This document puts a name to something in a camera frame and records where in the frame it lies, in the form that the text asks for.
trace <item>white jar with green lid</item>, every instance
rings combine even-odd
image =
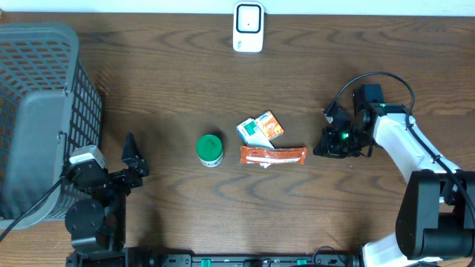
[[[223,143],[215,135],[202,136],[196,144],[196,152],[206,167],[216,167],[223,161]]]

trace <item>wooden table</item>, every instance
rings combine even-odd
[[[232,49],[232,16],[5,13],[5,22],[64,22],[105,106],[102,151],[112,171],[132,131],[151,175],[127,200],[127,246],[194,253],[311,253],[357,249],[394,231],[406,188],[382,149],[370,159],[325,159],[262,169],[240,165],[235,126],[271,110],[285,129],[274,144],[310,150],[321,109],[357,75],[395,73],[416,92],[426,136],[475,169],[475,19],[267,16],[262,53]],[[386,77],[388,102],[409,93]],[[351,108],[351,93],[342,104]],[[221,132],[225,158],[205,168],[197,139]],[[63,222],[9,234],[0,266],[63,266],[73,250]],[[467,260],[445,263],[463,266]]]

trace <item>basket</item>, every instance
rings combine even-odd
[[[74,149],[99,146],[102,103],[64,24],[0,25],[0,229],[55,182]],[[62,185],[15,229],[64,219],[88,197]]]

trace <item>white backdrop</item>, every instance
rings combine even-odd
[[[230,0],[0,0],[9,11],[232,13]],[[268,14],[475,16],[475,0],[260,0]]]

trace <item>green lid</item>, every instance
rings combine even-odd
[[[218,159],[223,153],[223,143],[221,143],[221,140],[216,136],[206,134],[198,140],[196,152],[202,160],[212,162]]]

